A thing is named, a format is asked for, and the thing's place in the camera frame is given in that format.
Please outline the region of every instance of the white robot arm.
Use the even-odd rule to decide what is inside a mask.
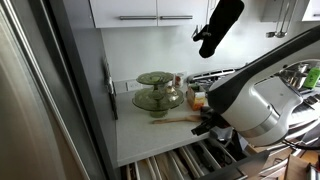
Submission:
[[[276,110],[255,89],[255,85],[284,67],[302,60],[320,59],[320,26],[312,28],[239,71],[214,83],[208,92],[209,106],[219,113],[249,143],[266,146],[282,141],[288,133],[288,120],[303,99],[280,78],[268,83],[274,96],[285,105]]]

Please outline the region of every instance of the black cable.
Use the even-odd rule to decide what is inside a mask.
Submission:
[[[302,156],[304,156],[304,154],[305,154],[306,152],[307,152],[307,151],[303,151],[303,153],[300,155],[300,158],[301,158]]]
[[[220,166],[232,164],[232,159],[219,147],[213,146],[207,139],[204,140],[211,155],[217,160]]]
[[[298,144],[293,144],[292,142],[288,141],[288,140],[284,140],[283,141],[284,144],[290,146],[290,147],[294,147],[294,148],[297,148],[297,149],[302,149],[302,150],[320,150],[320,146],[301,146],[301,145],[298,145]]]

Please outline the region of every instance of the wooden spatula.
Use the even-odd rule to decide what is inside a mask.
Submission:
[[[160,119],[160,120],[154,120],[153,124],[163,124],[163,123],[179,122],[179,121],[200,122],[201,116],[200,115],[190,115],[190,116],[181,117],[181,118]]]

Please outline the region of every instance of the backsplash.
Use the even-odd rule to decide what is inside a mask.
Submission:
[[[208,59],[198,53],[202,42],[191,39],[195,26],[102,29],[113,80],[135,79],[151,71],[194,74],[241,67],[300,33],[302,23],[295,22],[285,38],[266,38],[276,26],[260,22],[266,1],[243,2],[246,7],[239,20]]]

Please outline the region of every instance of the kitchen counter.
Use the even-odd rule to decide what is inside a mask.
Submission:
[[[182,88],[185,95],[186,86]],[[122,93],[117,96],[119,119],[117,126],[118,166],[123,166],[162,152],[169,151],[209,137],[209,133],[195,136],[191,129],[200,122],[172,122],[166,124],[152,124],[153,120],[148,111],[132,104],[135,92]],[[199,115],[199,111],[192,111],[187,100],[170,109],[166,118]]]

